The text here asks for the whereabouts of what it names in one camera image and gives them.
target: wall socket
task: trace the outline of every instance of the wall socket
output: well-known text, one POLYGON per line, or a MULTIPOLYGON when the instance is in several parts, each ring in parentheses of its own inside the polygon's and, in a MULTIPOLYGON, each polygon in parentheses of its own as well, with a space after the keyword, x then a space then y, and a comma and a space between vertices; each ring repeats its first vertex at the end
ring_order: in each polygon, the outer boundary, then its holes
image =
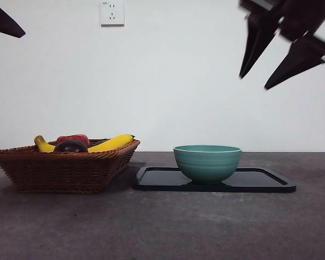
POLYGON ((124 0, 108 0, 101 4, 101 26, 124 25, 124 0))

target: green bowl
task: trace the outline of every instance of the green bowl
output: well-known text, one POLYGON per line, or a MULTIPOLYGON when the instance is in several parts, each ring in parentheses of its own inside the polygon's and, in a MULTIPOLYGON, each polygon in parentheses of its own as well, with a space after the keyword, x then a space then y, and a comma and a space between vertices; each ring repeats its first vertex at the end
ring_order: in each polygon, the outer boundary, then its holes
POLYGON ((193 182, 216 184, 230 177, 236 170, 241 149, 219 145, 186 145, 173 149, 182 173, 193 182))

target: yellow banana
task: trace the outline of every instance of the yellow banana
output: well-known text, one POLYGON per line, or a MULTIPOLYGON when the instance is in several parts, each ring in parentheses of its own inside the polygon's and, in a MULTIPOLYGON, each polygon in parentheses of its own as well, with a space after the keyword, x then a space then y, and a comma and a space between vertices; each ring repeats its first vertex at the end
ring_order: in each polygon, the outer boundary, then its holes
POLYGON ((54 145, 47 143, 41 135, 34 138, 34 142, 40 152, 50 153, 54 150, 54 145))
POLYGON ((131 134, 121 134, 99 145, 88 148, 88 152, 93 153, 93 152, 104 152, 104 151, 113 150, 116 149, 117 147, 130 143, 133 139, 134 136, 131 134))

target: fake fruit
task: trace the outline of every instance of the fake fruit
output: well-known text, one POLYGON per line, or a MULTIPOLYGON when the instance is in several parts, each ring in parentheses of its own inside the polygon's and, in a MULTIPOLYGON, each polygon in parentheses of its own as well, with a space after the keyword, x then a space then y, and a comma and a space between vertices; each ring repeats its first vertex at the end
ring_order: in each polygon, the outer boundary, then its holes
POLYGON ((87 153, 88 149, 84 142, 77 140, 66 140, 57 144, 54 152, 76 152, 87 153))
POLYGON ((47 143, 41 135, 34 138, 34 142, 40 152, 50 153, 54 150, 54 145, 47 143))
POLYGON ((97 142, 94 144, 94 146, 99 145, 99 144, 102 144, 103 142, 106 142, 106 140, 97 141, 97 142))
POLYGON ((61 142, 67 141, 67 140, 81 141, 81 142, 84 142, 84 144, 87 146, 87 148, 90 147, 89 139, 85 134, 63 135, 63 136, 58 137, 58 139, 56 139, 56 143, 59 144, 61 142))
POLYGON ((88 152, 93 153, 113 150, 120 146, 130 143, 133 139, 134 136, 131 134, 121 134, 99 145, 88 148, 88 152))

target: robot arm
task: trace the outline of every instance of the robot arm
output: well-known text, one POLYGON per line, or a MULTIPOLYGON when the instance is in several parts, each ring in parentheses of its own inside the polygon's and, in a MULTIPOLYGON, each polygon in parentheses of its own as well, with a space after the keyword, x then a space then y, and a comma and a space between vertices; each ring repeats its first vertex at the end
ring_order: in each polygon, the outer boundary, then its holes
POLYGON ((0 33, 22 37, 25 31, 0 8, 0 33))
POLYGON ((292 41, 290 50, 268 79, 265 89, 325 63, 325 42, 314 33, 325 21, 325 0, 240 0, 250 11, 248 39, 239 76, 243 78, 279 34, 292 41))

